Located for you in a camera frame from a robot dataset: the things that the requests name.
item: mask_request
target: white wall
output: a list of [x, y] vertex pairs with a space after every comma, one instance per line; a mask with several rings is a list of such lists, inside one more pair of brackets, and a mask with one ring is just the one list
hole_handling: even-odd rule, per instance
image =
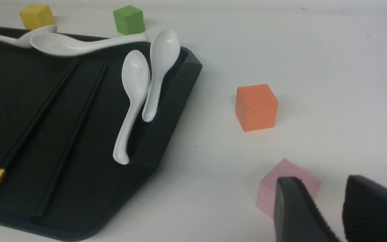
[[387, 0], [0, 0], [4, 5], [120, 7], [179, 11], [296, 12], [316, 14], [387, 15]]

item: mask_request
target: white tabletop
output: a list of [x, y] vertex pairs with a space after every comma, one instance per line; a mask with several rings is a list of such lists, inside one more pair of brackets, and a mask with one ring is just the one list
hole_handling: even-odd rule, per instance
[[[0, 26], [23, 28], [22, 6]], [[52, 7], [59, 32], [115, 37], [112, 10]], [[322, 181], [316, 199], [344, 239], [349, 174], [387, 187], [387, 17], [144, 9], [147, 33], [174, 29], [203, 70], [158, 175], [87, 241], [273, 242], [255, 206], [260, 179], [288, 158]], [[276, 125], [244, 133], [237, 87], [269, 84]], [[0, 227], [0, 242], [47, 242]]]

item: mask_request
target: pink cube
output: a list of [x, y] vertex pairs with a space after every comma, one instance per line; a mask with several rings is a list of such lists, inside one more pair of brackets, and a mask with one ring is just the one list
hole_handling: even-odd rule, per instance
[[301, 179], [313, 199], [316, 197], [321, 184], [315, 176], [292, 164], [287, 159], [283, 159], [259, 183], [256, 206], [270, 217], [274, 215], [275, 186], [277, 185], [277, 179], [281, 176], [296, 176]]

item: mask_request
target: tray rim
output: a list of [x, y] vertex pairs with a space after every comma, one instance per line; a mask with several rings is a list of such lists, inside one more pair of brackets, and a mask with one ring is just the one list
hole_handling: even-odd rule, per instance
[[[7, 27], [0, 27], [0, 29], [1, 30], [8, 30], [8, 31], [19, 31], [19, 32], [24, 32], [24, 33], [28, 32], [28, 30], [26, 30], [26, 29], [16, 29], [16, 28], [7, 28]], [[66, 33], [60, 33], [60, 34], [69, 35], [71, 37], [80, 37], [83, 39], [90, 38], [90, 40], [107, 39], [105, 37], [94, 37], [94, 36], [78, 35], [78, 34], [66, 34]], [[148, 46], [150, 45], [150, 43], [136, 43], [136, 44], [142, 44], [142, 45], [148, 45]], [[195, 57], [195, 55], [192, 53], [192, 51], [190, 51], [188, 48], [185, 48], [185, 47], [181, 47], [181, 50], [185, 51], [187, 53], [186, 58], [183, 60], [183, 63], [181, 63], [180, 68], [178, 69], [178, 71], [174, 77], [173, 82], [171, 83], [169, 89], [167, 90], [165, 97], [161, 101], [161, 105], [164, 107], [164, 110], [162, 112], [159, 112], [159, 110], [158, 110], [157, 116], [154, 119], [154, 121], [158, 120], [158, 118], [157, 118], [158, 116], [165, 116], [165, 114], [167, 112], [170, 112], [171, 108], [167, 107], [169, 105], [169, 103], [171, 102], [170, 98], [168, 98], [170, 95], [168, 95], [168, 94], [169, 93], [177, 93], [178, 92], [177, 88], [183, 87], [184, 80], [186, 79], [185, 77], [182, 77], [182, 74], [189, 72], [189, 70], [194, 70], [195, 73], [192, 73], [192, 75], [190, 75], [188, 77], [189, 79], [192, 80], [191, 81], [192, 85], [191, 85], [191, 87], [186, 87], [186, 88], [189, 88], [189, 91], [187, 92], [186, 97], [184, 97], [182, 106], [178, 107], [179, 110], [181, 109], [181, 112], [178, 115], [177, 119], [174, 121], [174, 127], [172, 129], [171, 135], [169, 136], [169, 139], [172, 136], [172, 133], [175, 129], [175, 125], [177, 125], [177, 123], [178, 123], [178, 119], [180, 118], [180, 116], [182, 114], [182, 111], [184, 109], [184, 105], [186, 104], [186, 101], [189, 98], [190, 92], [192, 91], [192, 88], [193, 88], [193, 86], [194, 86], [194, 84], [195, 84], [195, 82], [196, 82], [196, 80], [201, 72], [201, 69], [203, 67], [203, 65]], [[159, 126], [159, 122], [154, 122], [154, 121], [152, 121], [149, 124], [149, 127], [147, 128], [147, 131], [146, 131], [144, 137], [141, 139], [141, 141], [138, 144], [137, 150], [141, 150], [141, 147], [147, 147], [145, 137], [147, 135], [149, 135], [149, 136], [152, 135], [152, 134], [150, 134], [150, 130], [155, 130], [156, 128], [154, 129], [154, 127]], [[5, 226], [5, 227], [9, 227], [9, 228], [14, 228], [14, 229], [17, 229], [20, 231], [24, 231], [24, 232], [52, 238], [52, 239], [62, 240], [62, 241], [80, 241], [80, 240], [87, 239], [87, 238], [95, 235], [96, 233], [98, 233], [107, 224], [107, 222], [109, 222], [109, 220], [112, 219], [112, 217], [117, 213], [117, 211], [120, 210], [120, 208], [122, 208], [123, 205], [132, 197], [132, 195], [135, 194], [144, 185], [144, 183], [147, 182], [150, 179], [150, 177], [153, 176], [153, 174], [155, 173], [155, 171], [157, 170], [157, 168], [161, 162], [161, 158], [162, 158], [163, 154], [165, 153], [167, 145], [168, 145], [168, 142], [166, 142], [166, 144], [165, 144], [165, 148], [163, 149], [161, 157], [156, 159], [156, 160], [158, 160], [157, 162], [153, 162], [153, 163], [147, 163], [147, 162], [146, 163], [144, 163], [144, 162], [138, 163], [138, 162], [136, 162], [137, 158], [139, 158], [139, 157], [137, 155], [138, 152], [135, 152], [135, 154], [132, 157], [132, 164], [131, 164], [130, 169], [143, 169], [144, 170], [144, 177], [140, 179], [140, 182], [139, 182], [140, 185], [138, 185], [134, 190], [131, 190], [128, 193], [125, 193], [123, 196], [120, 193], [114, 193], [112, 198], [109, 200], [109, 203], [113, 202], [115, 205], [108, 206], [107, 210], [105, 212], [105, 215], [102, 217], [100, 222], [97, 224], [97, 226], [95, 226], [91, 229], [73, 230], [73, 231], [56, 230], [56, 229], [44, 227], [44, 226], [41, 226], [38, 224], [33, 224], [31, 221], [25, 221], [25, 220], [22, 220], [20, 218], [13, 219], [13, 218], [9, 218], [7, 216], [1, 216], [1, 215], [0, 215], [0, 225]], [[129, 180], [129, 179], [132, 180], [132, 179], [139, 179], [139, 178], [129, 176], [127, 178], [127, 180]], [[126, 190], [126, 183], [125, 184], [120, 183], [117, 186], [116, 190], [117, 191]]]

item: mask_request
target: ceramic spoon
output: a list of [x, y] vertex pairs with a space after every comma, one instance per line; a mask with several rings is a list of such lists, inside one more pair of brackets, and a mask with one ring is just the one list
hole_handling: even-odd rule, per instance
[[144, 41], [149, 41], [147, 34], [133, 34], [92, 42], [76, 40], [63, 34], [40, 34], [31, 39], [31, 44], [35, 49], [48, 55], [73, 57], [112, 46]]
[[30, 49], [32, 48], [32, 45], [30, 43], [31, 37], [34, 37], [36, 34], [56, 33], [57, 30], [58, 30], [57, 25], [50, 25], [50, 26], [44, 26], [39, 29], [34, 29], [32, 31], [29, 31], [18, 39], [0, 35], [0, 42], [8, 43], [20, 48]]
[[150, 46], [152, 83], [143, 109], [143, 120], [150, 122], [156, 115], [162, 81], [180, 54], [180, 42], [173, 30], [161, 31]]
[[113, 159], [119, 164], [128, 164], [129, 157], [126, 153], [128, 138], [150, 84], [149, 65], [140, 51], [133, 50], [126, 56], [122, 66], [122, 84], [131, 104], [114, 144]]

